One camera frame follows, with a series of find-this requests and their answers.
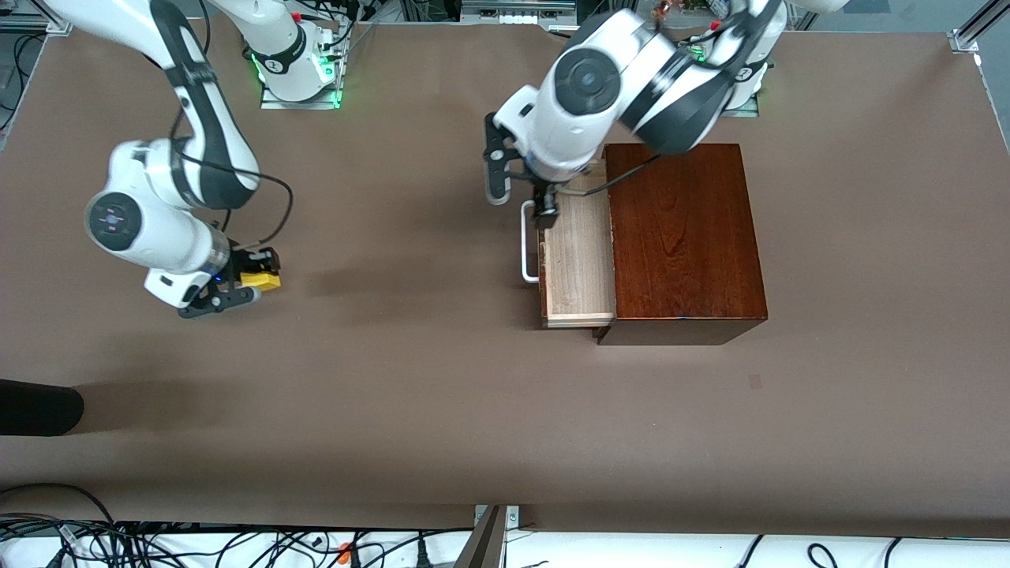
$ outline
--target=wooden drawer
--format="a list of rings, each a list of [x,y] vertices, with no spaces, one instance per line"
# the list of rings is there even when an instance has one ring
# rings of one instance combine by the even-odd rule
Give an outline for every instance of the wooden drawer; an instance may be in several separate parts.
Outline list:
[[[569,184],[587,191],[607,181],[606,166]],[[602,327],[614,319],[614,256],[607,192],[558,196],[561,216],[537,231],[540,316],[544,327]]]

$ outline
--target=wire bundle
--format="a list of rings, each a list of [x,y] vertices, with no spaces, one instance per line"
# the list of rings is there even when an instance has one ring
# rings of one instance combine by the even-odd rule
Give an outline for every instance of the wire bundle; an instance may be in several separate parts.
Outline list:
[[[9,112],[7,118],[4,119],[3,124],[0,124],[0,130],[6,130],[7,126],[10,125],[11,120],[14,119],[14,111],[17,110],[17,105],[21,103],[21,98],[24,97],[24,90],[28,86],[28,77],[31,76],[30,72],[25,71],[21,68],[21,54],[24,53],[24,49],[31,42],[32,39],[43,43],[42,37],[45,33],[28,33],[21,35],[14,40],[14,73],[17,75],[17,98],[14,100],[14,106],[7,106],[5,104],[0,104],[0,108]]]
[[[0,513],[0,543],[14,539],[35,536],[38,534],[56,534],[61,541],[60,551],[53,557],[46,568],[60,568],[64,560],[69,558],[75,568],[79,562],[101,562],[109,568],[188,568],[183,559],[202,557],[214,558],[214,568],[220,568],[225,553],[241,545],[249,543],[264,535],[276,535],[275,542],[264,550],[251,563],[249,568],[275,568],[278,560],[286,553],[298,554],[309,559],[313,568],[333,568],[342,558],[350,556],[351,568],[369,568],[379,564],[384,568],[389,554],[407,545],[427,537],[444,533],[471,531],[472,529],[446,529],[423,531],[418,536],[407,539],[393,547],[386,548],[380,543],[362,543],[369,531],[355,533],[350,543],[331,547],[328,531],[292,531],[291,528],[271,526],[241,526],[238,533],[228,540],[223,547],[205,552],[176,553],[156,542],[166,534],[186,533],[186,525],[181,523],[117,523],[112,518],[108,508],[93,494],[74,485],[63,483],[28,483],[0,490],[0,498],[12,492],[30,489],[61,489],[69,490],[88,498],[101,513],[102,520],[68,520],[44,514],[28,512]],[[190,531],[198,531],[199,526],[190,525]],[[313,534],[323,534],[314,542],[306,542]],[[81,539],[89,539],[87,550],[82,552]],[[378,548],[379,553],[362,566],[359,552],[369,548]]]

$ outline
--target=wood grain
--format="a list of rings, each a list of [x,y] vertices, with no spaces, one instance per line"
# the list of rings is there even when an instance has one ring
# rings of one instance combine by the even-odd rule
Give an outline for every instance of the wood grain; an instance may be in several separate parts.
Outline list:
[[[594,163],[569,183],[587,191],[606,182],[606,168]],[[547,327],[607,325],[614,317],[614,263],[610,211],[605,193],[558,196],[561,216],[539,231],[543,319]]]
[[[605,152],[608,179],[651,155]],[[608,193],[618,318],[768,317],[739,146],[661,159]]]

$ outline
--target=metal frame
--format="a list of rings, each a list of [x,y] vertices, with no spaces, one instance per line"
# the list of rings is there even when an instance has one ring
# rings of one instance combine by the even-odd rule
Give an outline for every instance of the metal frame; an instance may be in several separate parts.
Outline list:
[[[453,568],[500,568],[502,549],[505,548],[505,532],[508,525],[518,524],[518,512],[509,513],[507,505],[487,505],[476,513],[480,522],[470,534],[467,544],[460,553]]]
[[[947,32],[950,49],[958,54],[978,52],[979,37],[992,29],[1007,12],[1010,12],[1010,0],[989,0],[964,25]]]

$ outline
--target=power cord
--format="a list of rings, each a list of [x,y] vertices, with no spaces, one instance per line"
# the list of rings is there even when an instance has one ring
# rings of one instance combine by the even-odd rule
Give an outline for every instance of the power cord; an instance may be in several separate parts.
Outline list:
[[[736,565],[736,568],[747,568],[747,564],[750,564],[750,557],[753,556],[754,549],[758,548],[758,543],[760,543],[764,538],[765,535],[758,535],[754,540],[750,541],[750,546],[747,547],[747,552],[743,555],[743,560]]]
[[[418,533],[420,538],[417,541],[417,567],[416,568],[432,568],[431,561],[428,560],[428,546],[424,543],[424,533]]]
[[[572,191],[571,189],[566,189],[564,187],[558,187],[558,186],[554,187],[554,190],[558,193],[562,193],[564,195],[574,195],[576,197],[589,197],[590,195],[595,195],[597,193],[600,193],[601,191],[606,191],[606,190],[610,189],[611,187],[613,187],[613,186],[621,183],[622,181],[628,179],[629,177],[631,177],[631,176],[635,175],[636,173],[638,173],[639,171],[643,170],[646,166],[648,166],[649,164],[655,162],[660,158],[663,158],[663,155],[662,154],[656,154],[655,156],[649,158],[648,160],[642,162],[641,164],[635,166],[634,168],[631,168],[627,172],[624,172],[623,174],[617,176],[616,178],[610,180],[609,182],[607,182],[607,183],[605,183],[605,184],[603,184],[603,185],[601,185],[599,187],[595,187],[595,188],[593,188],[593,189],[591,189],[589,191]]]
[[[901,541],[902,537],[898,537],[887,546],[887,551],[884,553],[884,568],[891,568],[891,553],[894,552],[894,547],[898,546],[898,543]]]
[[[421,539],[424,539],[424,538],[427,538],[427,537],[434,537],[435,535],[444,535],[445,533],[461,533],[461,532],[470,532],[470,531],[473,531],[473,530],[474,530],[473,528],[470,528],[470,529],[440,529],[440,530],[437,530],[437,531],[424,531],[423,533],[420,533],[417,537],[414,537],[412,539],[407,539],[406,541],[403,541],[402,543],[400,543],[400,544],[398,544],[398,545],[396,545],[394,547],[390,547],[389,549],[387,549],[386,551],[384,551],[378,558],[374,558],[374,559],[370,560],[367,564],[365,564],[364,566],[362,566],[362,568],[369,568],[370,566],[372,566],[376,562],[380,562],[380,561],[385,562],[386,561],[385,560],[386,556],[392,554],[393,552],[395,552],[397,550],[400,550],[401,548],[403,548],[403,547],[405,547],[407,545],[411,545],[413,543],[416,543],[417,541],[419,541]]]
[[[828,561],[831,563],[830,567],[821,564],[820,562],[817,561],[816,558],[814,558],[815,550],[819,550],[823,552],[825,556],[827,556]],[[834,555],[831,554],[831,551],[827,550],[827,547],[825,547],[820,543],[814,543],[807,547],[807,559],[810,560],[810,563],[816,566],[817,568],[838,568],[838,563],[834,561]]]
[[[41,39],[41,37],[43,37],[44,35],[45,35],[44,33],[27,34],[27,35],[21,35],[14,40],[13,52],[14,52],[14,68],[15,72],[17,73],[17,98],[14,99],[13,107],[0,104],[0,107],[9,112],[7,118],[4,119],[3,124],[0,124],[0,130],[6,130],[7,126],[10,125],[11,120],[14,119],[14,112],[17,110],[18,105],[21,104],[21,99],[24,97],[24,91],[28,86],[27,79],[31,76],[30,73],[25,72],[23,69],[21,69],[21,54],[24,53],[24,49],[28,45],[28,43],[32,39],[35,39],[44,44],[44,40]]]

